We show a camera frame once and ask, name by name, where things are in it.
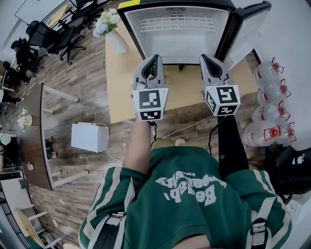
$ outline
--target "mini fridge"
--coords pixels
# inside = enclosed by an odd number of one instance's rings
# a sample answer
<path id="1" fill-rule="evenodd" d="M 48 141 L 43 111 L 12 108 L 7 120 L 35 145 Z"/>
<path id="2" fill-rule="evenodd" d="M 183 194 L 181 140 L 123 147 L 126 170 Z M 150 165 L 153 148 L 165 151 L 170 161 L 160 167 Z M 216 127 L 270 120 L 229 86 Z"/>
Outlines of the mini fridge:
<path id="1" fill-rule="evenodd" d="M 270 9 L 268 1 L 236 8 L 230 0 L 125 0 L 118 13 L 143 59 L 198 65 L 206 53 L 232 68 L 253 50 Z"/>

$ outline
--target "potted plant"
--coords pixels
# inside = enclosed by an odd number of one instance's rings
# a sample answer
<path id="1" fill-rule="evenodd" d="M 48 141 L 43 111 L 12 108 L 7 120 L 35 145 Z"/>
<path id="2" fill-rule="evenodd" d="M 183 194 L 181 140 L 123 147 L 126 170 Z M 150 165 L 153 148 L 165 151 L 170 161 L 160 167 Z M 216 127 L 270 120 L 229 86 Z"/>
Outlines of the potted plant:
<path id="1" fill-rule="evenodd" d="M 121 18 L 116 9 L 105 10 L 95 23 L 93 35 L 95 37 L 106 36 L 106 40 L 117 53 L 124 53 L 128 50 L 128 45 L 116 31 L 119 21 L 121 21 Z"/>
<path id="2" fill-rule="evenodd" d="M 31 126 L 33 123 L 33 118 L 28 114 L 28 111 L 23 108 L 17 122 L 19 127 L 23 130 L 23 132 L 25 132 L 27 130 L 27 126 Z"/>

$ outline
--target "fridge shelf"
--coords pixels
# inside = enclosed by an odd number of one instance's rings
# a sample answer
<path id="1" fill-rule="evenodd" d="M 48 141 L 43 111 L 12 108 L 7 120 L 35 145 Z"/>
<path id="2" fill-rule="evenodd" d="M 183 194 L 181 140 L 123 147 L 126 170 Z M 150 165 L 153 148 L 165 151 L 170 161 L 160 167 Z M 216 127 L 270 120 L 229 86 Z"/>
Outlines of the fridge shelf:
<path id="1" fill-rule="evenodd" d="M 140 33 L 160 30 L 195 29 L 217 33 L 213 19 L 196 15 L 169 15 L 141 20 Z"/>

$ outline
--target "water bottle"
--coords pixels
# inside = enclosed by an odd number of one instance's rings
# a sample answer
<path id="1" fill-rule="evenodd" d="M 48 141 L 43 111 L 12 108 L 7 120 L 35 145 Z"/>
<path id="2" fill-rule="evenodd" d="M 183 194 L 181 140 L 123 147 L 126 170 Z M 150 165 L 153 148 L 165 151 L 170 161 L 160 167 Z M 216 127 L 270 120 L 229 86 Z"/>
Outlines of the water bottle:
<path id="1" fill-rule="evenodd" d="M 296 141 L 294 125 L 295 122 L 291 122 L 281 126 L 281 135 L 276 139 L 277 144 L 288 146 Z"/>
<path id="2" fill-rule="evenodd" d="M 279 125 L 265 120 L 249 124 L 244 131 L 243 141 L 252 147 L 264 147 L 273 144 L 281 134 Z"/>
<path id="3" fill-rule="evenodd" d="M 260 89 L 257 93 L 257 101 L 260 106 L 267 103 L 279 103 L 280 101 L 288 98 L 291 93 L 285 85 L 285 79 L 280 81 L 280 84 L 273 82 Z"/>
<path id="4" fill-rule="evenodd" d="M 253 122 L 270 120 L 275 124 L 278 124 L 280 120 L 287 121 L 290 118 L 290 114 L 284 107 L 284 101 L 280 101 L 277 106 L 273 104 L 265 104 L 255 109 L 252 114 Z"/>
<path id="5" fill-rule="evenodd" d="M 272 61 L 261 63 L 254 71 L 254 77 L 256 84 L 259 89 L 262 89 L 270 82 L 276 81 L 284 68 L 281 67 L 277 62 L 276 58 L 273 57 Z"/>

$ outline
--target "open fridge door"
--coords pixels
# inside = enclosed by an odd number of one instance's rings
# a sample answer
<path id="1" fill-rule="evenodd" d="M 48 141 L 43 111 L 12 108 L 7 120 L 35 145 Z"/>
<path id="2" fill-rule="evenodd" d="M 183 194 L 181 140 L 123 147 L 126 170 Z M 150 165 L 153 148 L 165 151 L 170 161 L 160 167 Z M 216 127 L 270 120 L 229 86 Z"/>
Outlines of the open fridge door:
<path id="1" fill-rule="evenodd" d="M 268 1 L 236 9 L 216 58 L 231 69 L 247 56 L 260 38 L 261 25 L 270 9 Z"/>

